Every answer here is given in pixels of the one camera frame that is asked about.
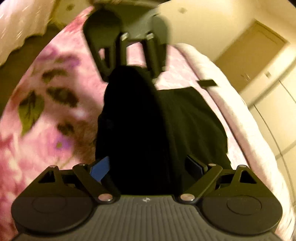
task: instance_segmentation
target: pink floral blanket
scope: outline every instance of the pink floral blanket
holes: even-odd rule
[[[0,121],[0,241],[17,234],[11,204],[44,169],[53,164],[71,169],[94,161],[97,117],[107,83],[96,69],[82,32],[91,10],[84,10],[41,51],[4,110]],[[140,44],[129,46],[127,55],[129,65],[145,66]],[[219,108],[197,79],[186,58],[169,46],[167,71],[156,87],[196,88],[225,128],[232,167],[247,164]]]

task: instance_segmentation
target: white blanket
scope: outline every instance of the white blanket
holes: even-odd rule
[[[272,191],[283,207],[283,216],[276,234],[284,241],[292,240],[295,214],[288,187],[277,167],[273,152],[262,137],[245,102],[230,85],[222,71],[208,57],[187,44],[177,44],[176,47],[186,56],[199,79],[213,79],[218,85],[208,88],[208,92],[228,122],[250,168]]]

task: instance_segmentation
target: logo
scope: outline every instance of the logo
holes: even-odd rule
[[[148,197],[145,197],[145,198],[142,199],[142,201],[145,202],[145,203],[148,203],[149,201],[151,201],[151,199],[148,198]]]

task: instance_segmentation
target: ribbed rubber surface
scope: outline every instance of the ribbed rubber surface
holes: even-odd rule
[[[171,196],[129,197],[111,205],[101,205],[83,226],[58,237],[32,237],[21,234],[16,241],[280,241],[266,233],[237,237],[207,224],[190,205],[176,203]]]

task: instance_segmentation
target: blue tab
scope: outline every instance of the blue tab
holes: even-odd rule
[[[91,168],[91,176],[100,182],[110,170],[109,157],[106,156]]]

